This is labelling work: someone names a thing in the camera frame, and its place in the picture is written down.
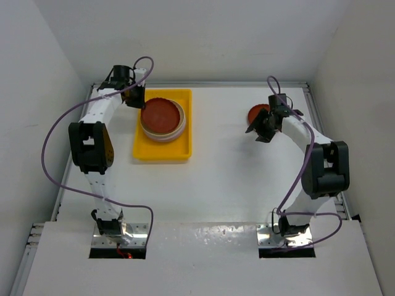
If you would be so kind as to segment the red plate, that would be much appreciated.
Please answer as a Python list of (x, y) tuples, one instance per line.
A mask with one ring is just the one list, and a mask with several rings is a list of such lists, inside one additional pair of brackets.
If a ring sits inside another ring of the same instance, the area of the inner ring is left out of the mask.
[(141, 120), (151, 131), (167, 134), (180, 123), (180, 112), (171, 100), (156, 97), (146, 102), (141, 111)]
[(262, 109), (265, 109), (269, 112), (270, 106), (268, 104), (258, 104), (253, 106), (248, 112), (247, 122), (251, 124)]

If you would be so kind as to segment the tan plate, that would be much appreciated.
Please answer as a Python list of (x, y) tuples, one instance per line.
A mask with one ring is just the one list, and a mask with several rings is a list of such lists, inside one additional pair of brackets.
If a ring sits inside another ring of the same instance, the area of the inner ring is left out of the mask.
[(143, 124), (143, 122), (141, 120), (141, 116), (140, 116), (140, 124), (141, 124), (142, 129), (144, 130), (145, 133), (147, 133), (149, 135), (152, 135), (152, 136), (155, 136), (155, 137), (158, 137), (158, 138), (169, 138), (170, 136), (178, 134), (184, 128), (184, 125), (185, 125), (185, 113), (184, 113), (183, 107), (179, 103), (177, 103), (177, 102), (175, 102), (173, 100), (171, 100), (171, 101), (176, 105), (176, 107), (178, 108), (178, 110), (180, 112), (180, 123), (178, 124), (176, 129), (173, 130), (171, 133), (167, 133), (167, 134), (155, 133), (155, 132), (151, 131), (150, 129), (148, 129), (147, 127), (144, 126), (144, 124)]

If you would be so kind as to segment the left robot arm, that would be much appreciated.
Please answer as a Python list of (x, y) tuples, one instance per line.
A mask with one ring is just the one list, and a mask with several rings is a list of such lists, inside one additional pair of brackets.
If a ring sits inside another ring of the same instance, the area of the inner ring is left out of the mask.
[(115, 111), (122, 104), (145, 107), (145, 68), (115, 65), (97, 88), (98, 100), (92, 102), (85, 116), (69, 124), (69, 140), (73, 163), (87, 178), (96, 196), (91, 216), (100, 235), (120, 240), (127, 229), (121, 206), (109, 202), (110, 168), (115, 152), (107, 130)]

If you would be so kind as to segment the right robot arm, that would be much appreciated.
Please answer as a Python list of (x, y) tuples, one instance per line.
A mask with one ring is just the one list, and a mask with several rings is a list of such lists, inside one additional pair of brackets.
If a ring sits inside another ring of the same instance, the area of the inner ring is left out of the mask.
[(289, 191), (298, 184), (302, 189), (288, 208), (283, 202), (277, 208), (280, 235), (293, 236), (306, 231), (326, 200), (348, 189), (349, 148), (344, 141), (333, 141), (311, 127), (300, 111), (287, 105), (286, 94), (271, 95), (268, 101), (269, 109), (260, 110), (247, 131), (255, 131), (256, 140), (264, 143), (281, 132), (304, 153), (302, 167)]

